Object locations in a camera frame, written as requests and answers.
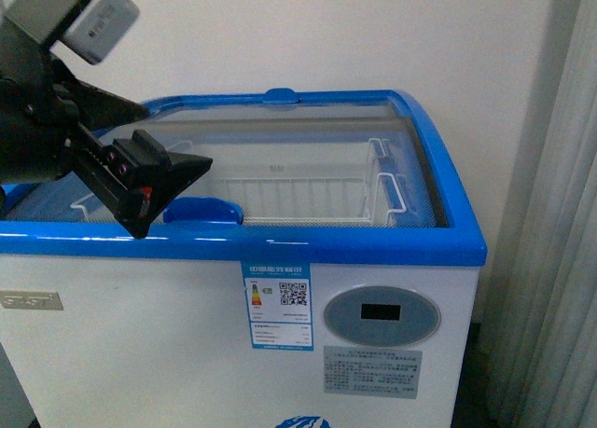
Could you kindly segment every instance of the oval control panel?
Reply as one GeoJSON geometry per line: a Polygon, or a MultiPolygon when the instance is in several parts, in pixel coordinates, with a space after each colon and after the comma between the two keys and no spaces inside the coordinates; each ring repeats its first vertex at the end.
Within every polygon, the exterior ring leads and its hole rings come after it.
{"type": "Polygon", "coordinates": [[[326,306],[327,328],[355,344],[394,347],[427,338],[439,326],[436,305],[393,286],[364,286],[334,297],[326,306]]]}

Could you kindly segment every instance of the white wall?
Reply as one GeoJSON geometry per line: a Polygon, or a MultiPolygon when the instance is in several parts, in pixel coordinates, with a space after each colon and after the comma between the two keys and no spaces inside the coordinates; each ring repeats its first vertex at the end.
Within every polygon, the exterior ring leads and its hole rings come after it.
{"type": "Polygon", "coordinates": [[[142,16],[103,64],[55,51],[79,78],[134,100],[410,92],[442,134],[490,248],[479,320],[553,1],[134,0],[142,16]]]}

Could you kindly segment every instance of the black display screen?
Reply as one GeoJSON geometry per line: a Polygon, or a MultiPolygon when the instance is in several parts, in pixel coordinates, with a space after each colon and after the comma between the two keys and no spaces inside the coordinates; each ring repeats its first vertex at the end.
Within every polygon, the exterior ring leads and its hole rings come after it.
{"type": "Polygon", "coordinates": [[[361,319],[400,321],[400,306],[387,304],[362,304],[361,319]]]}

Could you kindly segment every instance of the qr code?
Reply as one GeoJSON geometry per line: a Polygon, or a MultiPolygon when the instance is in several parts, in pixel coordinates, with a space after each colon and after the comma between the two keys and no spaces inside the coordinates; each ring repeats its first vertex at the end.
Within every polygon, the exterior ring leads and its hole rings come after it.
{"type": "Polygon", "coordinates": [[[280,303],[282,305],[308,305],[307,284],[280,282],[280,303]]]}

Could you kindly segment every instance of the blue freezer trim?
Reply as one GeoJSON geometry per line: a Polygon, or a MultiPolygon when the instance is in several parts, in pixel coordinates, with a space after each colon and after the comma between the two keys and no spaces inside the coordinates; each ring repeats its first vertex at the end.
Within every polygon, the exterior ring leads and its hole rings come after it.
{"type": "MultiPolygon", "coordinates": [[[[181,106],[262,104],[265,94],[177,96],[147,102],[152,116],[181,106]]],[[[389,101],[412,119],[429,159],[448,228],[245,227],[175,221],[145,240],[106,223],[0,222],[0,253],[368,265],[485,264],[487,247],[450,156],[429,116],[406,92],[303,92],[302,103],[389,101]]]]}

